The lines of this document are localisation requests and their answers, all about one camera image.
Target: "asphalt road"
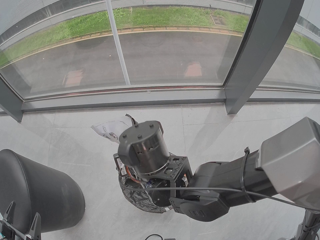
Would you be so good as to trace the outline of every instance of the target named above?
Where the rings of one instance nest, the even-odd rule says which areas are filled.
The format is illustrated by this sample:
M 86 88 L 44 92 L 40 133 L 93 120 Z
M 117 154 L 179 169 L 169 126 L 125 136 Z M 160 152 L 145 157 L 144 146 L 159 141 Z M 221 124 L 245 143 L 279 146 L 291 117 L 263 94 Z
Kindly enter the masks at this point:
M 200 32 L 132 33 L 119 38 L 132 85 L 222 84 L 241 42 L 238 36 Z M 52 48 L 1 72 L 25 98 L 125 85 L 112 36 Z M 275 82 L 320 86 L 319 62 L 284 48 L 262 84 Z

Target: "grass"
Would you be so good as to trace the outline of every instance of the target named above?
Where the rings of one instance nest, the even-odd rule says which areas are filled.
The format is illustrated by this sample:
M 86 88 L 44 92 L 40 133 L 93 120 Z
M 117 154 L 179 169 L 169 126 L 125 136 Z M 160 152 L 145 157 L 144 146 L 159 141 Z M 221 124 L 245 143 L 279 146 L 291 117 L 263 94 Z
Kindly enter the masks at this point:
M 244 32 L 249 20 L 246 15 L 193 7 L 119 8 L 114 9 L 113 13 L 119 29 L 173 25 L 213 27 L 214 23 L 210 14 L 214 14 L 224 17 L 227 29 Z M 67 38 L 110 30 L 109 16 L 106 11 L 76 17 L 29 35 L 0 52 L 0 66 L 24 54 Z M 320 57 L 320 46 L 296 33 L 290 35 L 288 43 Z

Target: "white pole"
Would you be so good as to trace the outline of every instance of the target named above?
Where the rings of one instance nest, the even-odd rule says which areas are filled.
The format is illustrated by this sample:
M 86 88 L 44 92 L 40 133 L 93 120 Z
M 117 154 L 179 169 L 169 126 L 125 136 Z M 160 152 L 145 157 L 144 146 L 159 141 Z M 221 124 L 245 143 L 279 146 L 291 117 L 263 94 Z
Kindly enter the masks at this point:
M 127 68 L 126 68 L 125 59 L 124 59 L 123 54 L 122 54 L 122 49 L 121 49 L 120 40 L 119 40 L 119 36 L 118 36 L 117 26 L 116 26 L 115 18 L 113 16 L 111 0 L 106 0 L 106 9 L 108 10 L 108 15 L 109 15 L 110 25 L 111 25 L 111 29 L 112 29 L 112 34 L 113 34 L 113 38 L 114 38 L 114 42 L 115 42 L 115 47 L 117 48 L 117 52 L 118 52 L 118 56 L 119 56 L 120 65 L 121 65 L 121 68 L 122 68 L 122 73 L 123 73 L 123 76 L 124 76 L 125 84 L 127 86 L 129 86 L 130 85 L 130 80 L 129 80 L 129 76 L 128 76 L 128 72 L 127 72 Z

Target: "manhole cover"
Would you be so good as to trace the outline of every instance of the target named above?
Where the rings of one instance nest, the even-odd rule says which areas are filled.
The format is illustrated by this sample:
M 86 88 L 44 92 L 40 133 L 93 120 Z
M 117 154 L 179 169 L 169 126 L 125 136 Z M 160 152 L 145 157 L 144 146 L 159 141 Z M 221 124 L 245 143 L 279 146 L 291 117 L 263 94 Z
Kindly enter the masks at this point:
M 210 14 L 214 25 L 219 25 L 219 26 L 225 26 L 226 25 L 226 21 L 222 16 L 217 16 L 217 15 L 212 15 Z

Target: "trash bin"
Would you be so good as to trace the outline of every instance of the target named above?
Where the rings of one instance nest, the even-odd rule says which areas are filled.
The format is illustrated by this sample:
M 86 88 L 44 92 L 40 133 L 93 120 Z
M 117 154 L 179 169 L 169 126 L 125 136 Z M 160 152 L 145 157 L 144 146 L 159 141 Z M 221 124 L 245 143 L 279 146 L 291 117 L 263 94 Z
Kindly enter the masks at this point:
M 70 176 L 4 149 L 0 151 L 2 215 L 12 201 L 16 203 L 12 225 L 24 234 L 36 212 L 41 216 L 41 232 L 73 227 L 85 212 L 83 193 Z

